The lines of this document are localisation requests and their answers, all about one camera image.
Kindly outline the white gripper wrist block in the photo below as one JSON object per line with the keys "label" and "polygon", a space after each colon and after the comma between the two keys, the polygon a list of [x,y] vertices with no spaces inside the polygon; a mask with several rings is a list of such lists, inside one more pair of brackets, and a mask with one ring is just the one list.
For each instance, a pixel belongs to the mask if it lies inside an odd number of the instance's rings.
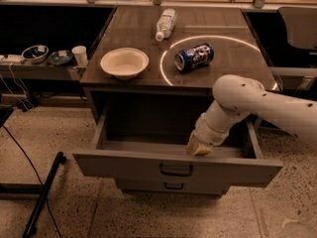
{"label": "white gripper wrist block", "polygon": [[229,131],[218,132],[208,123],[205,114],[201,114],[190,134],[186,151],[191,156],[206,156],[213,150],[211,146],[220,146],[229,136]]}

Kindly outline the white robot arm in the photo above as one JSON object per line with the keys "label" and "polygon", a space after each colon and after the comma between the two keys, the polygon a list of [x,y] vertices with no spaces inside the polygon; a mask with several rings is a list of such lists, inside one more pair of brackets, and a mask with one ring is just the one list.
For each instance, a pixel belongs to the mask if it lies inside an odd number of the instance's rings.
{"label": "white robot arm", "polygon": [[229,136],[231,128],[254,114],[302,142],[317,145],[317,102],[268,92],[257,80],[234,74],[219,77],[214,100],[195,123],[187,153],[205,156]]}

